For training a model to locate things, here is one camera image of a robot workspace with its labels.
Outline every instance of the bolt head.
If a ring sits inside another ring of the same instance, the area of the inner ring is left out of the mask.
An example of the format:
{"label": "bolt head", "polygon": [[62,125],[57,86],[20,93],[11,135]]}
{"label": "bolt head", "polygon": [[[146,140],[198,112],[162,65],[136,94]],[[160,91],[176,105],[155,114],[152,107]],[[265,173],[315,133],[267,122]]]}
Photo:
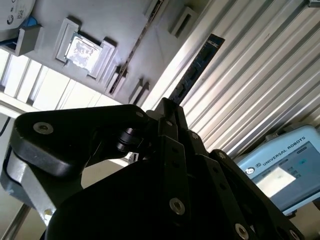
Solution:
{"label": "bolt head", "polygon": [[192,133],[192,137],[193,137],[194,139],[199,139],[198,134],[196,134],[195,132]]}
{"label": "bolt head", "polygon": [[47,122],[37,122],[33,125],[33,130],[38,134],[49,135],[54,132],[54,128]]}
{"label": "bolt head", "polygon": [[169,202],[170,208],[174,211],[177,215],[185,214],[186,208],[185,205],[180,201],[178,198],[174,197]]}
{"label": "bolt head", "polygon": [[143,118],[143,117],[144,117],[144,115],[143,115],[141,112],[139,112],[139,111],[136,111],[135,114],[136,114],[137,116],[139,116],[140,118]]}
{"label": "bolt head", "polygon": [[173,124],[170,122],[170,121],[165,121],[166,122],[166,124],[168,124],[169,126],[173,126]]}
{"label": "bolt head", "polygon": [[226,156],[222,152],[219,152],[219,157],[222,158],[222,159],[226,158]]}

